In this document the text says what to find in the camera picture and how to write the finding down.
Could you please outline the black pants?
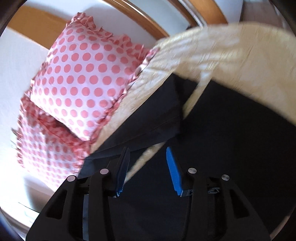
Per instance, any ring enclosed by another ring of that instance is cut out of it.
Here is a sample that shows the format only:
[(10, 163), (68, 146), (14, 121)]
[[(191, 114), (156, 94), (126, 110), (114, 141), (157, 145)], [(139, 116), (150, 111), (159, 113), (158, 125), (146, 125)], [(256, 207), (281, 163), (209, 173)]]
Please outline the black pants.
[(214, 80), (184, 116), (195, 87), (171, 75), (85, 159), (81, 178), (161, 146), (109, 200), (117, 240), (270, 240), (295, 207), (295, 125)]

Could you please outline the left pink polka-dot pillow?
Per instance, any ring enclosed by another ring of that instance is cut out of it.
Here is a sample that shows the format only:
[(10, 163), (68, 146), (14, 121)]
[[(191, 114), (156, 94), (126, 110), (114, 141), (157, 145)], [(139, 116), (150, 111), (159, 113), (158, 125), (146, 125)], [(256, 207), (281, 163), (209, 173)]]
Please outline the left pink polka-dot pillow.
[(68, 176), (77, 176), (90, 154), (88, 142), (37, 107), (26, 94), (21, 98), (16, 137), (18, 163), (53, 191)]

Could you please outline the pink polka-dot pillow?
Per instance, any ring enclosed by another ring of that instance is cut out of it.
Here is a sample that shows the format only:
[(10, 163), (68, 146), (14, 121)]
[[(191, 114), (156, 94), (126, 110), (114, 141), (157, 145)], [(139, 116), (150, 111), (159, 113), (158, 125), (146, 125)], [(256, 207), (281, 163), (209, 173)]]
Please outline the pink polka-dot pillow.
[(77, 176), (90, 154), (88, 142), (37, 107), (26, 94), (21, 98), (16, 137), (18, 163), (53, 191), (68, 176)]
[(127, 35), (98, 28), (93, 17), (78, 13), (50, 48), (33, 79), (30, 99), (88, 141), (109, 121), (156, 52)]

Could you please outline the right pink polka-dot pillow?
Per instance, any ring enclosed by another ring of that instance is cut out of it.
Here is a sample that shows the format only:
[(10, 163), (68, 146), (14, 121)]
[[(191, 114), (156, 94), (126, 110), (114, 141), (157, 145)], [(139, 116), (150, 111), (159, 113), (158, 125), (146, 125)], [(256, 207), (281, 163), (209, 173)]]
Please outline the right pink polka-dot pillow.
[(127, 35), (98, 28), (93, 17), (78, 13), (50, 48), (33, 79), (30, 99), (88, 141), (109, 121), (156, 52)]

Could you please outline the cream floral bed sheet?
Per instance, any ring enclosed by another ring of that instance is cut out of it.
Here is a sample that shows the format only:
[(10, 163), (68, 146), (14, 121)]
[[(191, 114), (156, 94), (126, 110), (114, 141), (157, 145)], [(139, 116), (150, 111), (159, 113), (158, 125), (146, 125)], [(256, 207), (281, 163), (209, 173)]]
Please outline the cream floral bed sheet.
[(293, 178), (295, 37), (260, 24), (191, 29), (159, 41), (92, 145), (80, 177), (123, 147), (130, 176), (167, 147), (180, 163), (216, 173)]

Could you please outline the wooden door frame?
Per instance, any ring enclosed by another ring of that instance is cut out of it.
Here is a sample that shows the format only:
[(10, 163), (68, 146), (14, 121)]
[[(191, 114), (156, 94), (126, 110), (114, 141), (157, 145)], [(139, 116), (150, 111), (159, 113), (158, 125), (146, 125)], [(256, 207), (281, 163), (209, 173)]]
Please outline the wooden door frame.
[(49, 49), (77, 12), (148, 46), (192, 27), (228, 23), (215, 1), (1, 1), (1, 27)]

